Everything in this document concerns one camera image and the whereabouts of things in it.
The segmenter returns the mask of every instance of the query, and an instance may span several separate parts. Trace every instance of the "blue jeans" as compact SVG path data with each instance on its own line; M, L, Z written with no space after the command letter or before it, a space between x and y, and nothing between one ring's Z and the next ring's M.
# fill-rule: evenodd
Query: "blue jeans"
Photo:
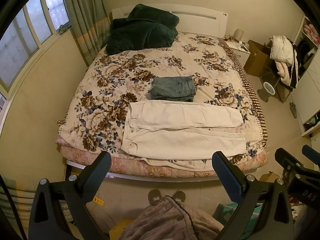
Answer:
M196 89L191 76L156 77L149 93L151 99L193 102Z

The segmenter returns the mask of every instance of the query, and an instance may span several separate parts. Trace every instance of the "green curtain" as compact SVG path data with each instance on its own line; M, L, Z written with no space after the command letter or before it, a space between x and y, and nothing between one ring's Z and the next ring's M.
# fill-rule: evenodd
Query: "green curtain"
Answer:
M64 0L85 59L90 65L109 35L110 20L104 0Z
M5 177L3 177L3 180L12 197L14 205L17 208L22 226L26 234L28 235L29 217L31 213L33 198L35 197L36 189L38 187L38 183L35 184L33 182L30 182L26 184L25 182L18 182L14 179L7 179ZM73 218L71 216L70 210L68 209L67 203L65 201L60 201L60 203L61 203L63 214L65 215L67 222L71 222ZM13 215L13 211L11 209L10 203L1 186L0 186L0 208L4 212L9 222L13 225L16 224L16 220Z

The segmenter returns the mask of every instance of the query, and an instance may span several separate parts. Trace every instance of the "white cabinet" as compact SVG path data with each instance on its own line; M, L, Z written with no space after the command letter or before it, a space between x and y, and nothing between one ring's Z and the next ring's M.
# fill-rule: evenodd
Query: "white cabinet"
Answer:
M241 46L238 43L227 41L227 44L229 48L233 50L234 54L236 54L236 57L238 58L239 63L243 67L247 62L250 52L244 46Z
M307 71L298 82L298 86L291 93L296 105L301 125L305 124L320 110L320 53L317 50ZM301 131L302 135L312 133L320 122L308 131Z
M320 109L319 85L318 82L315 81L317 80L317 74L310 71L309 68L299 80L297 88L291 93L302 124L305 124Z

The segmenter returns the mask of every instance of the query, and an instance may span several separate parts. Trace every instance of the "dark green pillow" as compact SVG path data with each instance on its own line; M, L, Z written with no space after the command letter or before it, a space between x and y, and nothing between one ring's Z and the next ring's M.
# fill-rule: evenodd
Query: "dark green pillow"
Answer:
M143 4L137 4L129 14L127 21L147 20L155 23L161 23L174 29L179 23L179 17L157 8L153 8Z
M128 22L127 21L127 18L118 18L118 19L113 19L112 20L112 25L111 25L111 30L115 30L115 29L118 29L118 28L122 28L122 27L125 27L131 23L133 23L134 21L130 21ZM102 49L103 47L105 47L107 44L108 44L108 40L109 40L110 36L106 37L105 40L103 41L102 45L101 45L101 48Z
M109 55L125 50L168 48L172 46L177 30L150 21L137 21L114 30L108 40Z

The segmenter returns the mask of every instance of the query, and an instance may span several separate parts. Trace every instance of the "trash can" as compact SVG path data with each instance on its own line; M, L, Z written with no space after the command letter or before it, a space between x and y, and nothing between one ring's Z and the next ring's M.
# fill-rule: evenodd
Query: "trash can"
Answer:
M268 102L270 96L275 94L275 89L268 82L264 82L262 89L258 90L258 95L261 100Z

